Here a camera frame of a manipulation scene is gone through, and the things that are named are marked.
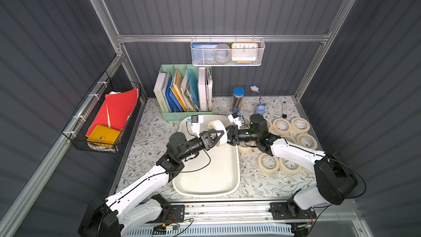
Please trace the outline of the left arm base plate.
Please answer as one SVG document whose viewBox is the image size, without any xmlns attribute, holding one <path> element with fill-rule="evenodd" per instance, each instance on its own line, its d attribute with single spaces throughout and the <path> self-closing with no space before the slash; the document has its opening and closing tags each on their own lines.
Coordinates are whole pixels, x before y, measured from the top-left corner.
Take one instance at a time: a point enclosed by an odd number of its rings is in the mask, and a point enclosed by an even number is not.
<svg viewBox="0 0 421 237">
<path fill-rule="evenodd" d="M 164 208 L 155 220 L 147 221 L 147 224 L 152 223 L 180 223 L 184 220 L 185 206 L 184 205 L 171 205 Z"/>
</svg>

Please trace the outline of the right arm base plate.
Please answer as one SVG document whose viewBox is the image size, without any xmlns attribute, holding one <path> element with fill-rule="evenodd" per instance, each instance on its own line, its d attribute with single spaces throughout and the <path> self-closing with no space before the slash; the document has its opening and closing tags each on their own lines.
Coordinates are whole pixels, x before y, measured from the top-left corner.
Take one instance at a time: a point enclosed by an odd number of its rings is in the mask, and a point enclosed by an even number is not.
<svg viewBox="0 0 421 237">
<path fill-rule="evenodd" d="M 313 208 L 307 210 L 300 209 L 296 204 L 286 202 L 270 203 L 269 212 L 273 219 L 316 219 L 317 215 Z"/>
</svg>

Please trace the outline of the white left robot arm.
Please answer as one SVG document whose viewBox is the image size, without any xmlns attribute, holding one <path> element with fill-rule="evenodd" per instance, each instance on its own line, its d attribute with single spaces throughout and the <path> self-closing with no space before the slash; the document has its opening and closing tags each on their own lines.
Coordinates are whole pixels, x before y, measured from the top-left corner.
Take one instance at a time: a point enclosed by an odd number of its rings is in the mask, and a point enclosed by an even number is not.
<svg viewBox="0 0 421 237">
<path fill-rule="evenodd" d="M 122 237 L 145 223 L 166 220 L 171 205 L 153 192 L 183 172 L 185 159 L 191 160 L 201 151 L 208 151 L 226 140 L 225 130 L 204 131 L 191 140 L 181 132 L 172 134 L 164 155 L 143 177 L 119 193 L 89 203 L 78 229 L 79 235 Z"/>
</svg>

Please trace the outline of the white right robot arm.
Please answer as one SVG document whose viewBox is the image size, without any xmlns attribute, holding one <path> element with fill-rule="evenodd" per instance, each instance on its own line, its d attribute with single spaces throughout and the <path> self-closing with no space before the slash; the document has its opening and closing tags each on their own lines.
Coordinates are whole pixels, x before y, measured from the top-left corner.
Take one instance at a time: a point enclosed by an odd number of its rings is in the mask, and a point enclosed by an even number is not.
<svg viewBox="0 0 421 237">
<path fill-rule="evenodd" d="M 250 117 L 250 125 L 241 129 L 241 116 L 228 116 L 226 128 L 228 144 L 252 144 L 263 156 L 282 158 L 305 168 L 315 175 L 316 183 L 301 189 L 288 199 L 290 213 L 304 211 L 320 205 L 340 205 L 357 187 L 355 171 L 334 155 L 290 143 L 286 138 L 269 132 L 266 119 L 260 114 Z"/>
</svg>

